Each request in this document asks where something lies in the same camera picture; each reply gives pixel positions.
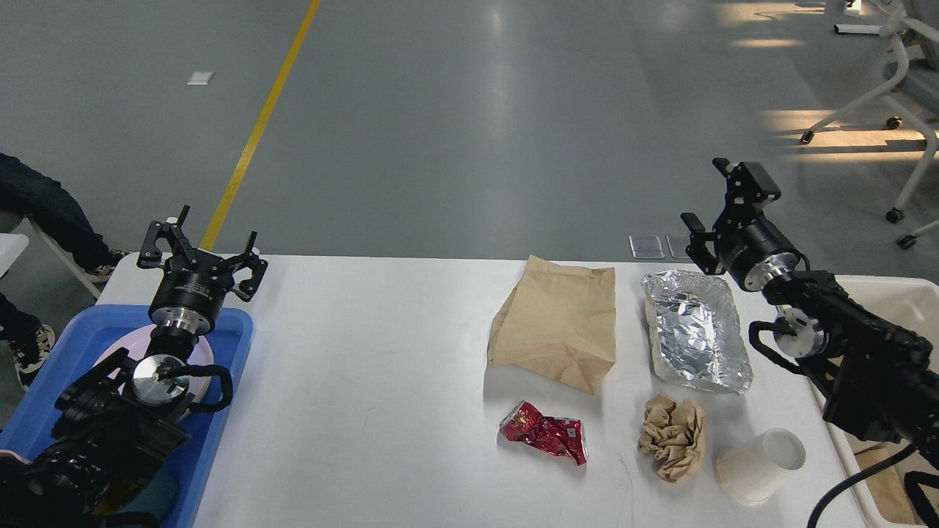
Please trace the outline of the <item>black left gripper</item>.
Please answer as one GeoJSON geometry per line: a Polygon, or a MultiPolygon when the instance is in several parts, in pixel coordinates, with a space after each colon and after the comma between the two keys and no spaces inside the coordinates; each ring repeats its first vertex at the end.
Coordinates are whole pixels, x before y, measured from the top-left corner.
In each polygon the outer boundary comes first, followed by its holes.
{"type": "Polygon", "coordinates": [[[190,206],[184,205],[176,217],[151,221],[136,264],[164,272],[148,311],[150,320],[157,326],[205,335],[215,329],[226,294],[244,303],[255,297],[268,261],[256,248],[257,231],[251,231],[244,250],[220,260],[215,271],[200,266],[207,261],[206,253],[194,247],[182,230],[189,211],[190,206]],[[244,270],[249,276],[237,279],[235,275],[244,270]]]}

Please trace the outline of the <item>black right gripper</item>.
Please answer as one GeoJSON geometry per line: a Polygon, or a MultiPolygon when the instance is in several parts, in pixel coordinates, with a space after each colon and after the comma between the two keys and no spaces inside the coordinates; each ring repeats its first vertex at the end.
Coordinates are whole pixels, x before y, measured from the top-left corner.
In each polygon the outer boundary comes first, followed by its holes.
{"type": "Polygon", "coordinates": [[[727,271],[741,290],[759,292],[802,260],[794,244],[771,221],[761,220],[764,208],[781,198],[781,188],[761,163],[715,158],[712,164],[726,180],[725,206],[714,231],[705,230],[697,214],[681,214],[690,231],[685,254],[701,273],[727,271]],[[717,255],[708,243],[715,243],[717,255]]]}

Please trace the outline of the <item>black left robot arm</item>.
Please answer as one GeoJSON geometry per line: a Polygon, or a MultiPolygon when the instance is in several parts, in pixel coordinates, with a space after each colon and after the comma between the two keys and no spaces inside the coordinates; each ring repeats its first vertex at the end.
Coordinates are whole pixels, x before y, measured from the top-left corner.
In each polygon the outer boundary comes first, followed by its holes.
{"type": "Polygon", "coordinates": [[[162,278],[142,357],[125,347],[105,354],[54,402],[50,447],[30,459],[3,455],[4,527],[158,527],[156,515],[127,506],[189,440],[184,417],[232,403],[232,369],[191,357],[216,328],[226,295],[251,301],[268,263],[256,232],[230,257],[191,245],[182,230],[189,210],[152,221],[143,240],[137,265],[162,278]]]}

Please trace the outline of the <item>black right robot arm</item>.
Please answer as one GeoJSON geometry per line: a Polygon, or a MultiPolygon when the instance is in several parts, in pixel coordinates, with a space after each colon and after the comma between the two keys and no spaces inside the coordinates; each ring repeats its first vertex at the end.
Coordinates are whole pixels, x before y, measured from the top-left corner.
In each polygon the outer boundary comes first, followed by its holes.
{"type": "Polygon", "coordinates": [[[781,190],[754,161],[715,158],[726,181],[725,206],[708,230],[683,213],[687,256],[707,275],[730,274],[778,309],[772,322],[752,322],[754,350],[796,375],[825,399],[824,421],[864,441],[905,441],[898,454],[856,472],[813,507],[815,527],[843,491],[918,453],[938,461],[938,381],[929,367],[932,343],[855,303],[832,273],[811,270],[808,258],[771,222],[764,208],[781,190]]]}

